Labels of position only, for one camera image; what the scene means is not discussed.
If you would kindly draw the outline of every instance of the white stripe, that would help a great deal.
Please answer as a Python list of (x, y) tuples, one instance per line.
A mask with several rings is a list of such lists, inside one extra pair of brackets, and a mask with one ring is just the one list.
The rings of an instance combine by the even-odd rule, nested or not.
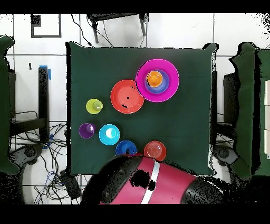
[[(158, 173), (159, 173), (159, 167), (160, 167), (160, 163), (158, 163), (157, 161), (154, 160), (154, 167), (153, 167), (153, 171), (152, 171), (152, 175), (151, 175), (151, 180), (155, 181), (155, 183), (157, 184), (157, 179), (158, 179)], [(147, 188), (144, 197), (141, 201), (141, 204), (148, 204), (148, 202), (150, 201), (150, 198), (153, 194), (153, 191), (149, 190)]]

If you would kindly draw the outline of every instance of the dark green tablecloth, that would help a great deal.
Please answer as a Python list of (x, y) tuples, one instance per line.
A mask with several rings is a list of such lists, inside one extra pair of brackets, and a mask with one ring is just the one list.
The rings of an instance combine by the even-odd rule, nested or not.
[[(71, 48), (71, 173), (96, 174), (114, 156), (113, 146), (103, 145), (99, 129), (116, 125), (120, 141), (133, 141), (139, 152), (158, 140), (167, 148), (165, 162), (185, 170), (211, 175), (208, 167), (211, 54), (216, 45), (205, 49), (84, 48), (70, 42)], [(111, 105), (110, 92), (120, 80), (135, 79), (140, 66), (151, 59), (170, 61), (180, 74), (175, 95), (162, 103), (144, 101), (134, 114), (122, 114)], [(91, 115), (86, 102), (96, 98), (103, 109)], [(78, 129), (94, 123), (97, 131), (82, 139)]]

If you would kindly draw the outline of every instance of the lime green cup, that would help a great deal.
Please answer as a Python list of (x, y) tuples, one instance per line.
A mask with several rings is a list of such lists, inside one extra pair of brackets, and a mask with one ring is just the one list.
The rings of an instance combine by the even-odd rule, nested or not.
[(98, 114), (103, 108), (103, 104), (98, 99), (90, 99), (86, 104), (86, 109), (90, 114)]

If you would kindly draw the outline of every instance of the green cloth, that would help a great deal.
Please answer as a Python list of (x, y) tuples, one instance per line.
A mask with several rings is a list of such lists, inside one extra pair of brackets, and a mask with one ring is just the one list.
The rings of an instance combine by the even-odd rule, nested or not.
[(0, 36), (0, 172), (7, 174), (17, 174), (19, 168), (8, 160), (9, 126), (11, 104), (9, 100), (8, 64), (6, 52), (14, 44), (9, 36)]
[(260, 166), (256, 172), (256, 175), (270, 176), (270, 160), (267, 159), (267, 154), (264, 153), (264, 125), (265, 125), (265, 106), (264, 106), (264, 94), (265, 86), (264, 82), (270, 80), (270, 50), (259, 50), (258, 56), (261, 61), (259, 66), (261, 75), (261, 101), (260, 101), (260, 121), (261, 121), (261, 142), (260, 142)]
[[(270, 80), (270, 50), (259, 49), (251, 43), (240, 45), (241, 51), (238, 56), (232, 59), (238, 69), (240, 89), (238, 92), (239, 116), (236, 123), (237, 142), (235, 145), (239, 159), (231, 165), (233, 171), (242, 179), (249, 179), (252, 175), (270, 175), (270, 160), (264, 153), (264, 82)], [(255, 64), (255, 57), (258, 56), (260, 64)], [(256, 66), (259, 66), (259, 74), (255, 73)], [(254, 110), (254, 78), (261, 80), (260, 97), (260, 135), (259, 144), (253, 148), (253, 110)], [(259, 167), (252, 173), (254, 163), (253, 153), (259, 154)]]
[[(196, 174), (212, 175), (208, 167), (211, 55), (215, 44), (202, 49), (71, 48), (71, 173), (96, 174), (115, 155), (115, 147), (99, 140), (99, 130), (114, 124), (120, 141), (133, 141), (139, 152), (153, 140), (167, 149), (165, 162), (173, 162)], [(144, 101), (134, 114), (116, 111), (110, 101), (113, 86), (136, 77), (140, 66), (151, 59), (170, 61), (180, 74), (175, 95), (165, 102)], [(89, 99), (102, 101), (96, 115), (87, 112)], [(83, 123), (97, 127), (90, 139), (79, 135)]]

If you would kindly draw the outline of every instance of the floor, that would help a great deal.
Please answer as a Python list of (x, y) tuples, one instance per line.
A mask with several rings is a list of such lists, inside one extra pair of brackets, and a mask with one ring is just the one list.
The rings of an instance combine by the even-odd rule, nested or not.
[[(34, 35), (58, 35), (58, 14), (42, 14), (41, 27), (34, 28)], [(13, 36), (15, 45), (7, 52), (7, 60), (11, 69), (15, 69), (16, 79), (16, 112), (38, 112), (38, 67), (47, 65), (51, 69), (49, 80), (50, 96), (50, 126), (66, 123), (66, 48), (65, 41), (74, 41), (82, 46), (90, 42), (94, 47), (110, 46), (103, 36), (108, 36), (113, 46), (145, 47), (138, 16), (116, 18), (99, 22), (99, 44), (94, 41), (92, 28), (86, 20), (86, 14), (61, 14), (61, 38), (31, 38), (30, 15), (0, 15), (0, 35)], [(218, 43), (216, 54), (216, 70), (218, 72), (218, 113), (223, 114), (223, 76), (234, 72), (229, 58), (237, 53), (242, 42), (253, 42), (260, 48), (267, 48), (270, 39), (262, 14), (149, 14), (147, 29), (148, 48), (202, 48), (206, 43)], [(35, 113), (17, 114), (16, 120), (35, 118)], [(54, 138), (65, 140), (65, 128), (62, 128)], [(12, 139), (12, 150), (27, 141), (16, 136)], [(61, 148), (62, 155), (57, 156), (59, 170), (66, 168), (66, 148)], [(52, 168), (52, 157), (48, 149), (43, 149), (42, 156), (47, 169)], [(217, 171), (215, 177), (230, 181), (228, 169), (218, 165), (213, 159), (213, 167)], [(25, 202), (33, 204), (37, 192), (46, 185), (48, 173), (42, 158), (32, 166), (28, 165), (24, 172), (23, 191)], [(78, 183), (83, 190), (90, 175), (79, 175)], [(48, 200), (48, 203), (60, 204), (59, 200)], [(63, 204), (77, 204), (78, 200), (63, 199)]]

